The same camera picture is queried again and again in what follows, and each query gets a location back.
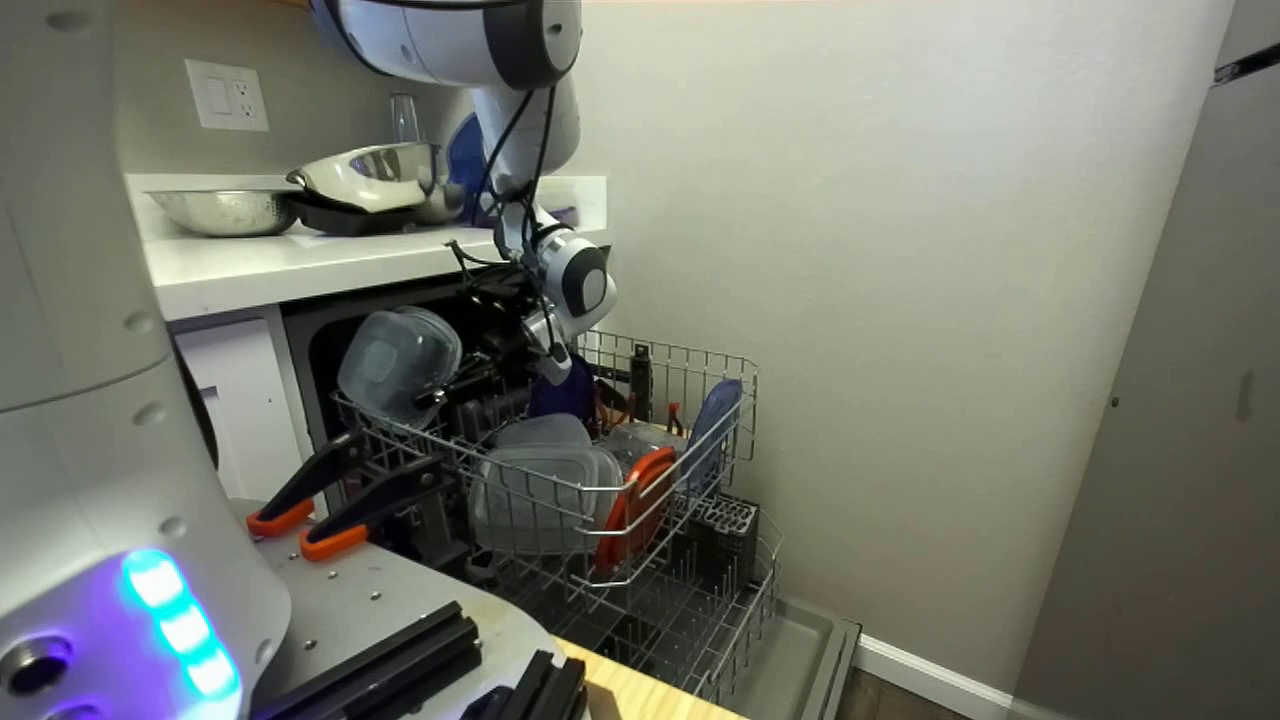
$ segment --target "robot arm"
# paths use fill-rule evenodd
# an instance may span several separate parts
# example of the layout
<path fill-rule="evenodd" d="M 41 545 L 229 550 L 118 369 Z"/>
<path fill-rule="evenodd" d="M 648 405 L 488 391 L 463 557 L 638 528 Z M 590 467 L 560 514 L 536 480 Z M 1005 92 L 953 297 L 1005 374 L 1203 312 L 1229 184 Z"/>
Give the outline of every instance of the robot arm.
<path fill-rule="evenodd" d="M 348 49 L 382 75 L 472 88 L 495 246 L 539 292 L 524 320 L 546 378 L 568 374 L 568 345 L 598 322 L 614 285 L 606 246 L 536 208 L 536 180 L 579 141 L 572 65 L 576 0 L 316 0 Z"/>

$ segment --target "white countertop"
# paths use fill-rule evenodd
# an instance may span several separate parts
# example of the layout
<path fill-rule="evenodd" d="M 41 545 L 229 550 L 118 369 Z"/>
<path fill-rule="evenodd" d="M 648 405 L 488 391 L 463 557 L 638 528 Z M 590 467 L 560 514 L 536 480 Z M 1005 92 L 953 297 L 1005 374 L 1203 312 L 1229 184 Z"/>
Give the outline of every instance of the white countertop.
<path fill-rule="evenodd" d="M 466 257 L 495 258 L 488 226 L 321 235 L 294 222 L 284 235 L 198 241 L 166 226 L 148 196 L 157 187 L 284 187 L 271 174 L 127 174 L 127 187 L 165 320 L 444 276 L 458 269 L 448 241 Z"/>

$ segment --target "baseboard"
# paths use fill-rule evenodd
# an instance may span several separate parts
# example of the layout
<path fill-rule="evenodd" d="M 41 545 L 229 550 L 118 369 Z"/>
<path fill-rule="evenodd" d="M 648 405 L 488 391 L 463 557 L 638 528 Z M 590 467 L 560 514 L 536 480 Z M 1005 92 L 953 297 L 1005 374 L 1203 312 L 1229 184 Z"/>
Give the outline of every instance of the baseboard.
<path fill-rule="evenodd" d="M 970 676 L 959 676 L 959 673 L 930 663 L 923 654 L 912 654 L 912 653 L 885 643 L 876 634 L 858 634 L 857 666 L 864 666 L 903 692 L 914 692 L 949 710 L 959 710 L 967 720 L 1006 720 L 1006 710 L 1010 710 L 1006 692 L 978 685 Z"/>

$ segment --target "door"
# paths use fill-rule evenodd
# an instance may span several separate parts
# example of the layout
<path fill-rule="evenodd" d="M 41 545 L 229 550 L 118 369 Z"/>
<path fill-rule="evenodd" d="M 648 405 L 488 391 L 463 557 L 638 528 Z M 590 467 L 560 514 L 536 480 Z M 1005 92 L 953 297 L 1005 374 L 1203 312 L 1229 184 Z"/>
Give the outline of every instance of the door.
<path fill-rule="evenodd" d="M 1203 108 L 1018 701 L 1280 717 L 1280 66 Z"/>

